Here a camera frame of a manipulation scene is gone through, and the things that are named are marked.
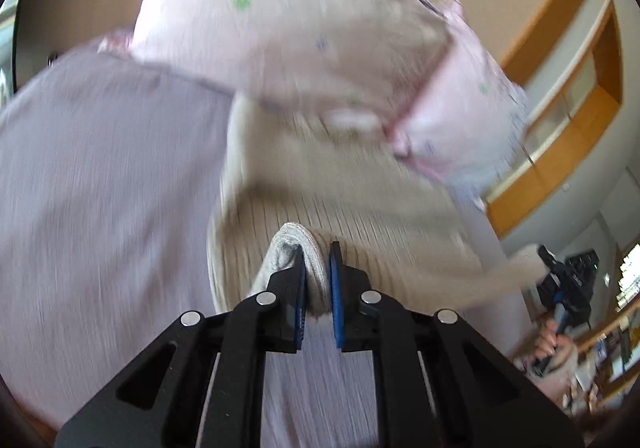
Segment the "person's right hand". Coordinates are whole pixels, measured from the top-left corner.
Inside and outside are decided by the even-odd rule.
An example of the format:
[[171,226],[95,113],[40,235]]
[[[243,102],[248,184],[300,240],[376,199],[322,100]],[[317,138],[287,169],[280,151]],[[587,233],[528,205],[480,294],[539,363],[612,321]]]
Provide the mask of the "person's right hand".
[[529,360],[532,364],[542,364],[547,361],[544,374],[559,369],[576,353],[576,347],[571,338],[558,332],[558,324],[552,318],[544,321],[536,340],[534,350]]

